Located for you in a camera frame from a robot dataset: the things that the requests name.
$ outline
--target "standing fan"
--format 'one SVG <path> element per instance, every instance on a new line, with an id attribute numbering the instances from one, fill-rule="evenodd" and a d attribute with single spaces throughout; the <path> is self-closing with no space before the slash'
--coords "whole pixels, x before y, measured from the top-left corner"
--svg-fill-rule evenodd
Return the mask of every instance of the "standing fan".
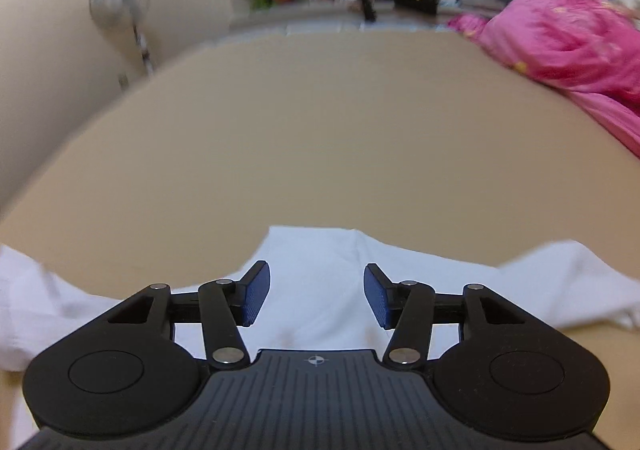
<path id="1" fill-rule="evenodd" d="M 154 67 L 146 40 L 138 31 L 138 26 L 149 10 L 149 4 L 150 0 L 89 0 L 89 12 L 94 23 L 103 30 L 133 28 L 136 45 L 140 50 L 146 72 L 152 74 Z"/>

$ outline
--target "fan pole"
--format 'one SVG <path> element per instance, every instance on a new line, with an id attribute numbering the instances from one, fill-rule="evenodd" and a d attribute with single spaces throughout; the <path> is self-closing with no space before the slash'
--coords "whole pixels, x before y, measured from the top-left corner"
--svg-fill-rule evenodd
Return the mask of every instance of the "fan pole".
<path id="1" fill-rule="evenodd" d="M 151 63 L 151 54 L 149 53 L 149 48 L 146 46 L 145 36 L 138 33 L 138 27 L 135 25 L 133 26 L 133 34 L 136 37 L 136 45 L 142 57 L 142 62 L 145 64 L 146 74 L 153 75 L 154 65 Z"/>

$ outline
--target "beige bed sheet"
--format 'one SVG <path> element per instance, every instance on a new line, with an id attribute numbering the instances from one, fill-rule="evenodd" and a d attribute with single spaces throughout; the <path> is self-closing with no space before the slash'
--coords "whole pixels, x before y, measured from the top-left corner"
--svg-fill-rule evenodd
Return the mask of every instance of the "beige bed sheet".
<path id="1" fill-rule="evenodd" d="M 490 265 L 570 237 L 640 277 L 639 195 L 638 159 L 459 36 L 271 36 L 127 94 L 15 201 L 0 242 L 112 297 L 234 271 L 271 224 Z M 611 375 L 598 434 L 640 449 L 639 335 L 572 335 Z"/>

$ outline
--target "white cloth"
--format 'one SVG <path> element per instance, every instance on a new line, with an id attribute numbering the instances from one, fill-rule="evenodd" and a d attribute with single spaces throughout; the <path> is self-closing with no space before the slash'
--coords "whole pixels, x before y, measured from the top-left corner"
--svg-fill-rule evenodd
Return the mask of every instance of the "white cloth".
<path id="1" fill-rule="evenodd" d="M 555 327 L 602 320 L 640 325 L 640 282 L 574 241 L 545 245 L 491 268 L 385 245 L 359 231 L 271 227 L 250 260 L 229 278 L 239 279 L 260 259 L 270 265 L 271 290 L 254 326 L 242 329 L 252 357 L 260 348 L 383 351 L 390 332 L 378 326 L 362 289 L 368 263 L 377 263 L 394 282 L 412 279 L 438 293 L 485 284 Z M 26 255 L 2 247 L 0 368 L 23 370 L 40 351 L 116 302 L 88 295 Z M 204 357 L 199 325 L 178 325 L 176 342 Z M 456 342 L 456 326 L 436 326 L 430 357 Z M 33 431 L 24 407 L 18 411 L 15 445 Z"/>

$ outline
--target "pink comforter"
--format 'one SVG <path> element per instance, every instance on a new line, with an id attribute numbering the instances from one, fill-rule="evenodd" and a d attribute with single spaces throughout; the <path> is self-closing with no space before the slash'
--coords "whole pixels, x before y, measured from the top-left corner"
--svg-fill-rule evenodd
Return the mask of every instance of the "pink comforter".
<path id="1" fill-rule="evenodd" d="M 496 60 L 562 90 L 640 157 L 640 32 L 607 0 L 515 0 L 449 26 Z"/>

